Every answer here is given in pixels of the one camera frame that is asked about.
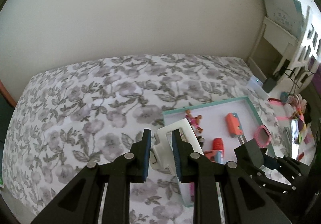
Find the silver rivet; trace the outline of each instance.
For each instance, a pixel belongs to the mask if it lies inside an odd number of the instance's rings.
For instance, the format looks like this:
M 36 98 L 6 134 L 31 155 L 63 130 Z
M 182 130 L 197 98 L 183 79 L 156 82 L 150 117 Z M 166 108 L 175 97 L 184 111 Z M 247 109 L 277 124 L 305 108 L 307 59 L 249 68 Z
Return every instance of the silver rivet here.
M 200 157 L 200 154 L 197 153 L 197 152 L 192 152 L 190 156 L 191 156 L 191 158 L 193 158 L 193 159 L 198 159 L 198 158 Z
M 237 166 L 237 164 L 236 164 L 234 161 L 229 161 L 229 162 L 227 163 L 227 166 L 230 167 L 230 168 L 232 168 L 232 169 L 235 169 L 236 166 Z
M 95 161 L 89 161 L 89 162 L 87 162 L 86 166 L 88 168 L 95 168 L 96 162 Z
M 128 153 L 125 153 L 124 157 L 125 157 L 126 159 L 132 159 L 132 158 L 134 158 L 134 154 L 131 153 L 131 152 L 128 152 Z

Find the floral bedsheet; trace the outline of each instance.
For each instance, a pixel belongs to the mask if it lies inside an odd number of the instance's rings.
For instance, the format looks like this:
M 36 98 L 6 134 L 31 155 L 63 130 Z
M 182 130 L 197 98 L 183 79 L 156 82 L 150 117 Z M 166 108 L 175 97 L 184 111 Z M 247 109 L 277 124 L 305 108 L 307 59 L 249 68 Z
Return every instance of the floral bedsheet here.
M 113 161 L 144 128 L 163 126 L 162 111 L 248 96 L 286 153 L 271 105 L 246 87 L 252 73 L 240 58 L 164 54 L 105 58 L 31 78 L 13 113 L 4 155 L 4 184 L 38 214 L 88 161 Z M 149 169 L 132 184 L 130 223 L 189 224 L 173 176 Z

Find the pink watch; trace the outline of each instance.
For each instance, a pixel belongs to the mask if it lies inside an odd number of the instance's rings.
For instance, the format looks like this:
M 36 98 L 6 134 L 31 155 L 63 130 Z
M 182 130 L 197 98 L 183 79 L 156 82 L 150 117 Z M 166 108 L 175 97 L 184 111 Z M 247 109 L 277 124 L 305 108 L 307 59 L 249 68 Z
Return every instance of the pink watch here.
M 254 139 L 260 148 L 266 148 L 271 142 L 272 136 L 265 125 L 260 125 L 254 133 Z

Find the white furniture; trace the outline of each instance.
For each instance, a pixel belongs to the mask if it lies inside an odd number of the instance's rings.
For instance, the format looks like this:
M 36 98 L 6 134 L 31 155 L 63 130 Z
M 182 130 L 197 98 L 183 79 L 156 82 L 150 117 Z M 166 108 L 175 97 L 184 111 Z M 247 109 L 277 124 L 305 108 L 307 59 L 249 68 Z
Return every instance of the white furniture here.
M 262 72 L 254 60 L 254 56 L 260 54 L 258 46 L 262 38 L 282 55 L 281 61 L 274 69 L 273 74 L 281 69 L 286 60 L 290 61 L 287 66 L 288 70 L 286 70 L 286 74 L 290 77 L 283 74 L 269 93 L 270 97 L 280 98 L 281 92 L 290 92 L 291 88 L 297 94 L 311 82 L 312 73 L 317 71 L 321 61 L 321 30 L 318 30 L 319 33 L 316 31 L 318 23 L 319 21 L 312 15 L 311 8 L 308 6 L 303 27 L 304 33 L 302 33 L 301 38 L 297 39 L 275 22 L 264 17 L 261 31 L 248 58 L 248 66 L 261 81 L 266 80 L 267 75 Z M 295 90 L 292 80 L 298 85 Z

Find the wall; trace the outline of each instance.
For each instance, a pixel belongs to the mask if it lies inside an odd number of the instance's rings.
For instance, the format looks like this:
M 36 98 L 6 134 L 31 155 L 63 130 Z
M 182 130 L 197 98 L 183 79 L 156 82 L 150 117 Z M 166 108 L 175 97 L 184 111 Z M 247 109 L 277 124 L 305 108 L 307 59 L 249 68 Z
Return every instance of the wall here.
M 313 5 L 312 0 L 299 0 Z M 138 53 L 246 58 L 260 0 L 8 0 L 0 12 L 0 78 L 15 99 L 42 71 Z

